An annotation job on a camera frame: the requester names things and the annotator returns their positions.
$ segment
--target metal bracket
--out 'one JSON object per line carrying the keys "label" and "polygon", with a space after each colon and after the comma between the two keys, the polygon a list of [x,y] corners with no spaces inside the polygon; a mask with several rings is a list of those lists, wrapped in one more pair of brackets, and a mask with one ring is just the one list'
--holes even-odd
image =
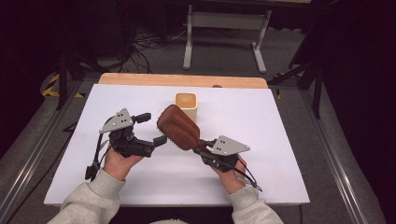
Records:
{"label": "metal bracket", "polygon": [[215,145],[210,149],[213,154],[221,156],[229,156],[248,150],[250,150],[249,146],[237,142],[224,135],[219,136]]}
{"label": "metal bracket", "polygon": [[128,110],[126,108],[123,108],[119,113],[111,118],[101,130],[99,130],[99,133],[112,132],[133,125],[134,121],[129,115]]}

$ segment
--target white board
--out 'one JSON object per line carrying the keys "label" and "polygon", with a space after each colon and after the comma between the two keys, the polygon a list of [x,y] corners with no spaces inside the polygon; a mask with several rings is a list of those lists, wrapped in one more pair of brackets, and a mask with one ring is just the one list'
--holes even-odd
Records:
{"label": "white board", "polygon": [[[86,167],[92,164],[99,129],[107,119],[122,108],[127,108],[131,116],[149,112],[152,119],[136,123],[134,134],[152,141],[162,135],[157,118],[173,103],[175,93],[182,91],[197,95],[196,123],[202,139],[213,140],[223,134],[250,146],[250,151],[241,156],[262,188],[262,198],[269,204],[309,203],[270,90],[101,84],[92,88],[44,203],[62,204],[76,186],[86,181]],[[132,169],[120,199],[122,206],[230,204],[212,169],[191,150],[183,151],[170,141]]]}

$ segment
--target metal frame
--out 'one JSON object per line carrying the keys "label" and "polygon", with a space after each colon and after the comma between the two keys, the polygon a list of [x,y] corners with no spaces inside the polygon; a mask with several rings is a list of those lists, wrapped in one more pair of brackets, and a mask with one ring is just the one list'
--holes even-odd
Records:
{"label": "metal frame", "polygon": [[191,68],[192,55],[192,27],[212,27],[230,28],[243,30],[259,30],[259,35],[255,42],[251,43],[256,63],[260,73],[265,73],[266,68],[262,59],[260,48],[262,40],[267,30],[268,22],[271,17],[271,10],[267,10],[265,15],[241,15],[228,13],[193,12],[192,5],[189,5],[187,16],[187,43],[184,53],[183,69]]}
{"label": "metal frame", "polygon": [[300,91],[300,95],[303,98],[304,105],[307,108],[308,114],[312,119],[318,132],[318,136],[320,137],[323,145],[325,158],[327,160],[327,163],[329,163],[330,169],[332,170],[332,175],[334,177],[335,183],[340,190],[341,196],[343,197],[344,203],[346,204],[346,209],[352,222],[356,224],[368,223],[365,215],[361,211],[361,206],[358,202],[355,192],[353,191],[352,186],[349,183],[347,174],[344,171],[340,160],[338,159],[337,153],[328,141],[323,124],[320,119],[317,119],[316,114],[311,107],[311,96],[309,95],[308,91]]}
{"label": "metal frame", "polygon": [[74,98],[73,96],[76,95],[76,93],[78,92],[80,85],[80,81],[73,82],[68,92],[67,100],[64,102],[64,106],[62,106],[62,108],[59,110],[55,110],[46,130],[41,135],[41,138],[35,145],[35,148],[32,150],[32,155],[29,157],[25,165],[18,173],[17,179],[9,190],[6,198],[2,201],[0,205],[0,223],[6,223],[6,221],[9,219],[9,216],[17,205],[19,198],[22,196],[23,191],[28,185],[30,178],[35,172],[36,167],[38,166],[44,153],[46,152],[48,144],[55,132],[56,127],[60,123],[61,118],[67,110],[67,107],[70,105],[70,102]]}

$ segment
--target yellow object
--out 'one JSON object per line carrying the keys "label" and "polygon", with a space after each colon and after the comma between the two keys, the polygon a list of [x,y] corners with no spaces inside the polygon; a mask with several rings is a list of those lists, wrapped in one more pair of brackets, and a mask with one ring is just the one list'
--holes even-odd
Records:
{"label": "yellow object", "polygon": [[198,100],[193,92],[177,92],[175,94],[175,105],[189,116],[192,121],[197,120]]}

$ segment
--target person's left hand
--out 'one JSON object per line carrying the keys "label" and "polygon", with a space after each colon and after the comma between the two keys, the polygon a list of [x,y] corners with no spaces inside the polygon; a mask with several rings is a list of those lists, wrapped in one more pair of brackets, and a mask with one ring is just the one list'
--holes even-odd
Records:
{"label": "person's left hand", "polygon": [[131,168],[140,162],[143,157],[132,155],[124,158],[120,153],[116,152],[113,147],[110,147],[105,157],[106,173],[118,180],[125,180]]}

